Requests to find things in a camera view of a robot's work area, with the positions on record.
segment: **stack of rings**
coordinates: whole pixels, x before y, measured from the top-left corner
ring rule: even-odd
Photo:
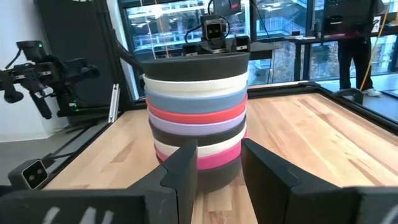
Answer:
[[[220,59],[228,69],[222,68]],[[200,176],[210,185],[224,179],[214,184],[217,187],[204,187],[207,190],[228,184],[240,169],[241,140],[247,135],[248,60],[248,54],[230,53],[143,64],[158,159],[166,160],[180,146],[197,139],[198,185]],[[209,61],[218,61],[219,68],[200,65]]]

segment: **robotic arm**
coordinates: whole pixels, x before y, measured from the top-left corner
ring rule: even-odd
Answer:
[[[83,58],[77,58],[66,62],[59,61],[53,55],[45,53],[41,41],[17,42],[18,54],[6,66],[0,70],[0,91],[4,90],[4,100],[8,103],[21,101],[24,95],[16,91],[14,84],[20,83],[29,91],[40,114],[50,119],[52,113],[45,102],[46,97],[63,98],[68,104],[74,104],[72,85],[87,78],[96,78],[100,75],[98,69],[89,65]],[[27,60],[33,63],[15,65],[11,64],[23,52]]]

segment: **white ring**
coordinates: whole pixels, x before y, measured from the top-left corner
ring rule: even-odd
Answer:
[[[235,93],[246,87],[248,72],[231,78],[199,82],[166,82],[147,78],[145,85],[150,91],[165,96],[208,97]]]
[[[220,142],[217,144],[212,144],[209,146],[198,147],[198,158],[215,155],[215,154],[221,153],[224,150],[227,150],[227,149],[233,147],[240,140],[242,140],[242,138],[244,137],[245,134],[246,134],[246,123],[244,124],[244,127],[239,134],[228,139],[227,141],[223,141],[223,142]],[[179,149],[179,147],[177,147],[177,146],[169,146],[169,145],[159,142],[156,139],[154,139],[154,141],[155,141],[155,146],[156,146],[157,150],[159,150],[161,153],[165,154],[166,156],[170,156],[177,149]]]

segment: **shoe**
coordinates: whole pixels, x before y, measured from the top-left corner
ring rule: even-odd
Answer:
[[[380,96],[381,95],[381,92],[376,91],[373,88],[370,88],[368,90],[364,90],[364,91],[362,91],[362,93],[363,94],[367,94],[368,96]]]

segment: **wooden table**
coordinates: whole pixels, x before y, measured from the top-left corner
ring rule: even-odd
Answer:
[[[146,110],[128,111],[46,189],[122,189],[157,165]],[[316,93],[249,100],[249,137],[338,186],[398,185],[398,137]],[[192,223],[257,223],[242,173]]]

